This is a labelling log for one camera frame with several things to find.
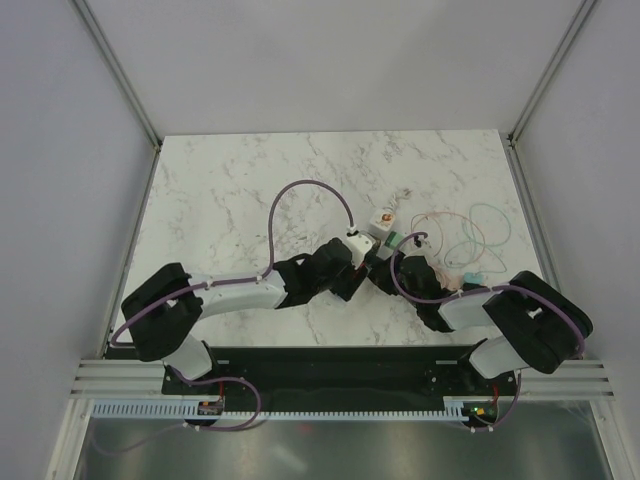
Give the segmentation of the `light green cube plug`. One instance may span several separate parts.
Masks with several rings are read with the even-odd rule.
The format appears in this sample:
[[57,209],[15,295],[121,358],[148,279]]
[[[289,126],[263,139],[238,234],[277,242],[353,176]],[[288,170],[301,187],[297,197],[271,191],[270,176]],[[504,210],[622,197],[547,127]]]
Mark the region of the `light green cube plug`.
[[389,235],[381,243],[377,256],[382,260],[389,259],[404,238],[405,236],[403,234],[397,231],[390,231]]

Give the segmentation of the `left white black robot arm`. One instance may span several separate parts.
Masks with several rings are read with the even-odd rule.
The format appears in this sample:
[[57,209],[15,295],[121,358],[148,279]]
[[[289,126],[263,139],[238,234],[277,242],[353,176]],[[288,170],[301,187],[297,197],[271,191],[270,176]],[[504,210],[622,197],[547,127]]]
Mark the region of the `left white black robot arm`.
[[308,304],[331,290],[347,300],[366,273],[365,261],[379,242],[365,233],[333,238],[314,253],[275,263],[268,272],[248,277],[209,277],[197,281],[179,262],[169,263],[131,293],[121,305],[125,323],[111,345],[128,332],[137,358],[161,361],[178,371],[198,393],[219,382],[209,347],[191,331],[201,320],[253,309],[278,310]]

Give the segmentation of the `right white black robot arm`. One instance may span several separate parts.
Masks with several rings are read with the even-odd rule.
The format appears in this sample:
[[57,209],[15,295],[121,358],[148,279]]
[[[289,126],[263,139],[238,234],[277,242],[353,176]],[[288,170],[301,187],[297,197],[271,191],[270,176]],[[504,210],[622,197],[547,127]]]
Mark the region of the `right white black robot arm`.
[[386,294],[407,299],[432,331],[497,328],[500,335],[477,341],[458,368],[460,386],[473,394],[503,373],[525,368],[555,372],[584,352],[593,332],[584,311],[528,270],[494,288],[465,282],[457,294],[441,286],[425,258],[399,253],[375,260],[368,278]]

